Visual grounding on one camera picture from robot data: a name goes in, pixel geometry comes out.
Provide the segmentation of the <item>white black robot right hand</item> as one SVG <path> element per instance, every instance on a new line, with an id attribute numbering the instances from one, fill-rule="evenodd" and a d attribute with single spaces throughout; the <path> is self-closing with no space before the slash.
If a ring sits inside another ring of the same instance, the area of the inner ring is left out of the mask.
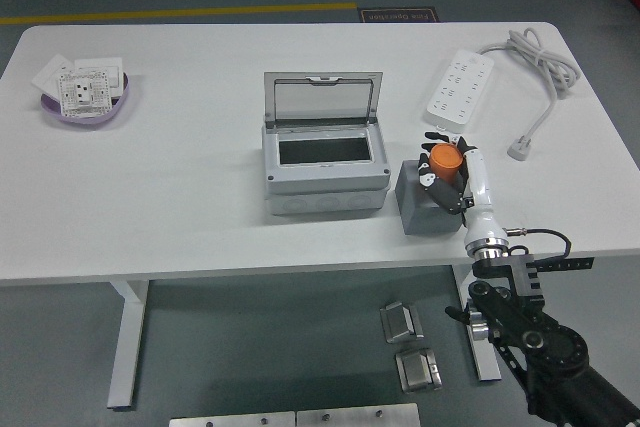
<path id="1" fill-rule="evenodd" d="M 439 207 L 462 216 L 469 257 L 480 260 L 505 255 L 507 234 L 495 218 L 480 150 L 460 135 L 427 131 L 425 139 L 418 161 L 419 183 Z"/>

